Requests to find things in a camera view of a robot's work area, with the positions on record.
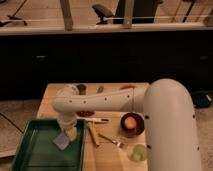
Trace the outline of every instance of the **chair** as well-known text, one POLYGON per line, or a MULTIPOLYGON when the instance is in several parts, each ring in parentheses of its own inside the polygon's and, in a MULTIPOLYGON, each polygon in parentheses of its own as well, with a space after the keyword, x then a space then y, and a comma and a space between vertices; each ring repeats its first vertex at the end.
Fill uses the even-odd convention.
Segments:
MULTIPOLYGON (((153 23, 158 4, 162 0, 135 0, 132 23, 153 23)), ((114 24, 122 24, 125 10, 125 0, 119 0, 115 15, 108 8, 101 4, 92 6, 100 18, 97 24, 107 24, 107 18, 114 18, 114 24)))

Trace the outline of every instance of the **office chair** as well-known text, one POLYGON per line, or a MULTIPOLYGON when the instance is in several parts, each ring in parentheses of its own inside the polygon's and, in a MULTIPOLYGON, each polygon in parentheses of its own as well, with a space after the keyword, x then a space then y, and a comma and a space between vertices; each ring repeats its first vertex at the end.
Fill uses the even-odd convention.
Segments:
MULTIPOLYGON (((153 23, 159 3, 162 0, 135 0, 132 23, 153 23)), ((100 18, 97 24, 107 24, 107 18, 114 18, 113 24, 122 24, 125 10, 125 0, 119 0, 115 15, 101 4, 92 6, 100 18)))
MULTIPOLYGON (((0 3, 4 3, 7 0, 0 0, 0 3)), ((23 22, 25 26, 27 26, 27 22, 19 17, 16 17, 16 14, 22 9, 22 7, 24 6, 24 4, 27 2, 28 0, 24 0, 18 7, 18 9, 12 14, 12 15, 7 15, 7 17, 9 18, 8 21, 1 21, 0 20, 0 27, 4 27, 9 23, 12 23, 14 21, 20 21, 23 22)))

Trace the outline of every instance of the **wooden handle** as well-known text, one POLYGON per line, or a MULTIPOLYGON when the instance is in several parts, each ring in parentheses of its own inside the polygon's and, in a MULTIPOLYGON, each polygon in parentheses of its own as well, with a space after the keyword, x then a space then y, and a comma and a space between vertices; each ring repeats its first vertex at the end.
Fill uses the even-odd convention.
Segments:
POLYGON ((90 134, 92 136, 92 140, 93 140, 94 144, 96 146, 99 146, 100 141, 99 141, 99 138, 98 138, 98 132, 97 132, 97 129, 95 127, 95 123, 94 122, 88 122, 88 128, 90 130, 90 134))

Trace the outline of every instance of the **table leg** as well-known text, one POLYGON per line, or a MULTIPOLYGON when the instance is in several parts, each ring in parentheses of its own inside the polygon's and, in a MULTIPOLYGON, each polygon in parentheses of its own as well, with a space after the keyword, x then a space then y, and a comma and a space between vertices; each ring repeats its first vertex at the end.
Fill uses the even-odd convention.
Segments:
POLYGON ((61 10, 64 18, 64 26, 65 30, 72 30, 73 27, 73 20, 70 11, 70 3, 69 0, 60 0, 61 3, 61 10))
POLYGON ((124 11, 124 28, 132 28, 132 16, 135 0, 126 0, 124 11))

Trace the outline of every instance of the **utensil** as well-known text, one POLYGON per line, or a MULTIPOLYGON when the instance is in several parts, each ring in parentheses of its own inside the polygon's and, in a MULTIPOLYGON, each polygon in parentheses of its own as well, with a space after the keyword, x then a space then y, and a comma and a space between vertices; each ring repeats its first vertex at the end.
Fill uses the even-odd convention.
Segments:
POLYGON ((95 122, 88 122, 87 125, 90 130, 90 134, 92 136, 93 143, 98 147, 100 145, 100 141, 99 141, 99 137, 98 137, 98 131, 95 127, 95 122))
POLYGON ((104 138, 104 139, 108 140, 109 142, 115 144, 115 145, 116 145, 117 147, 119 147, 119 148, 124 148, 124 147, 126 147, 126 145, 125 145, 124 143, 122 143, 122 142, 120 142, 120 141, 113 140, 113 139, 111 139, 111 138, 109 138, 109 137, 106 137, 106 136, 103 135, 103 134, 98 133, 98 136, 101 137, 101 138, 104 138))
POLYGON ((88 118, 88 117, 77 117, 77 119, 85 119, 87 122, 95 122, 95 123, 109 123, 109 119, 107 118, 88 118))

